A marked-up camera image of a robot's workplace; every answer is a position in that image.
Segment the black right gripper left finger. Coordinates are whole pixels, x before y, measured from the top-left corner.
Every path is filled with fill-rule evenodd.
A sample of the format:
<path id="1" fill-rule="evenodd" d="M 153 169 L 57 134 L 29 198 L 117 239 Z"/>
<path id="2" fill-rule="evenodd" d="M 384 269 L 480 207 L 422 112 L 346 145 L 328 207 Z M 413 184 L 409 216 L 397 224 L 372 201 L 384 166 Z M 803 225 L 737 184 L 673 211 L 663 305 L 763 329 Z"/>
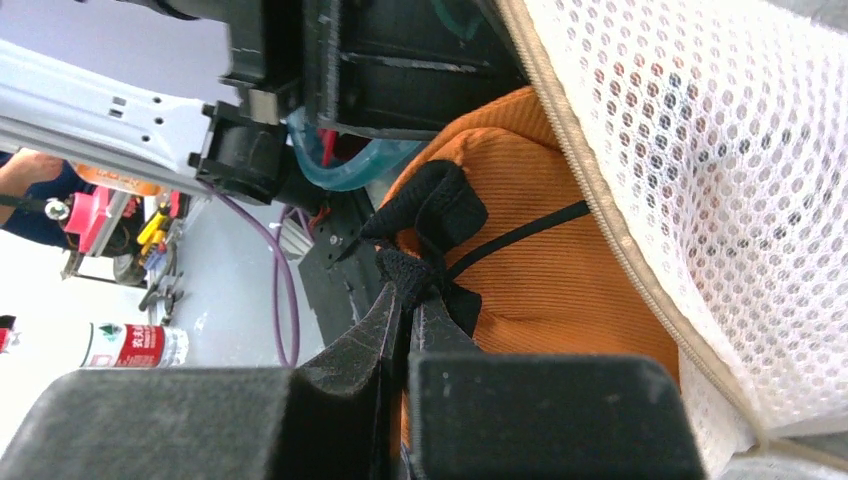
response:
<path id="1" fill-rule="evenodd" d="M 5 479 L 393 479 L 401 302 L 297 368 L 78 370 L 54 381 L 1 460 Z"/>

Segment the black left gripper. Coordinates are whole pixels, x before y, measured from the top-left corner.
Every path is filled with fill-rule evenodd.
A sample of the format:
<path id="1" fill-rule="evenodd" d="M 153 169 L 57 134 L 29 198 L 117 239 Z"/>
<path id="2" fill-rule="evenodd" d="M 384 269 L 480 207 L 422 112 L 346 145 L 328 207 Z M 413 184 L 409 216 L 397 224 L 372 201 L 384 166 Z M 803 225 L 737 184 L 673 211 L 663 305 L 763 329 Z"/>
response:
<path id="1" fill-rule="evenodd" d="M 138 1 L 227 27 L 229 70 L 256 122 L 303 106 L 318 127 L 425 140 L 528 84 L 492 1 Z"/>

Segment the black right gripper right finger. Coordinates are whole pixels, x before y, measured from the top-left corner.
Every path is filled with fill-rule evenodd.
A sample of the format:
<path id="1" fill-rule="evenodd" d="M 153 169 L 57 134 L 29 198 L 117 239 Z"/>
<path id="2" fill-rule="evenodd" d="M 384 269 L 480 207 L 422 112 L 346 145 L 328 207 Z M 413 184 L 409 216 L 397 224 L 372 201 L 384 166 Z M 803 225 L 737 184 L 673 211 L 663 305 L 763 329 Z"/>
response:
<path id="1" fill-rule="evenodd" d="M 412 317 L 419 479 L 701 479 L 678 388 L 633 355 L 488 354 L 440 299 Z"/>

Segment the orange black bra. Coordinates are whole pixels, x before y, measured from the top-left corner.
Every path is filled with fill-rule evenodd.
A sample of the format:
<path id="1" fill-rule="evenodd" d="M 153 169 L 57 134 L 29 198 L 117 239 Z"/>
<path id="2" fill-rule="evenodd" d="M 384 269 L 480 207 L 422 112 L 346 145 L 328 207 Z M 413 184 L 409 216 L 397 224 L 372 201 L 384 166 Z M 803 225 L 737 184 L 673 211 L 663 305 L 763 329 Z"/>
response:
<path id="1" fill-rule="evenodd" d="M 362 238 L 407 308 L 440 299 L 486 353 L 644 355 L 680 378 L 675 343 L 614 258 L 529 87 L 450 123 Z"/>

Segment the round white mesh pouch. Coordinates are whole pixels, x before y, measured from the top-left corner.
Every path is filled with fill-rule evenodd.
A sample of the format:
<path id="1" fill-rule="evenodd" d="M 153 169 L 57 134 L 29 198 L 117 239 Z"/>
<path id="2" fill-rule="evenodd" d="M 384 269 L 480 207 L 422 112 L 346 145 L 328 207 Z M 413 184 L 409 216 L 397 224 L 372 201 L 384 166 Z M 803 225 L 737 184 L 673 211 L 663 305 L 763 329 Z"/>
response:
<path id="1" fill-rule="evenodd" d="M 767 1 L 501 1 L 711 479 L 843 479 L 847 32 Z"/>

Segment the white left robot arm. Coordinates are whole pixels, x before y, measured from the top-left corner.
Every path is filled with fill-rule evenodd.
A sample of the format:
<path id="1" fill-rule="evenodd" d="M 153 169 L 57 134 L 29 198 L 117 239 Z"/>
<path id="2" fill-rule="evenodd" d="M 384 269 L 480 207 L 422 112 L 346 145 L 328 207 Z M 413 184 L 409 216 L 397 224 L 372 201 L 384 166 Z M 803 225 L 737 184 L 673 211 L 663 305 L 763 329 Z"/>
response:
<path id="1" fill-rule="evenodd" d="M 132 86 L 1 45 L 1 138 L 194 195 L 318 211 L 330 191 L 298 166 L 283 119 L 427 140 L 527 84 L 491 1 L 151 1 L 228 28 L 222 77 L 241 102 Z"/>

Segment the person forearm background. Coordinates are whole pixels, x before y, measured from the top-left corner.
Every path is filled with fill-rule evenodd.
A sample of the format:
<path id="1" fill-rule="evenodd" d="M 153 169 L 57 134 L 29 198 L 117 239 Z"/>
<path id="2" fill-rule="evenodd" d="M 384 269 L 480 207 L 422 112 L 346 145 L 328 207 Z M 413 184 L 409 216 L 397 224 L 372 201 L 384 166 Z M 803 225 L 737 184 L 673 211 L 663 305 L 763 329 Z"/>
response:
<path id="1" fill-rule="evenodd" d="M 1 153 L 1 193 L 45 200 L 66 198 L 78 188 L 78 178 L 58 157 L 23 148 Z M 14 235 L 50 243 L 47 237 L 62 230 L 43 213 L 1 206 L 1 228 Z"/>

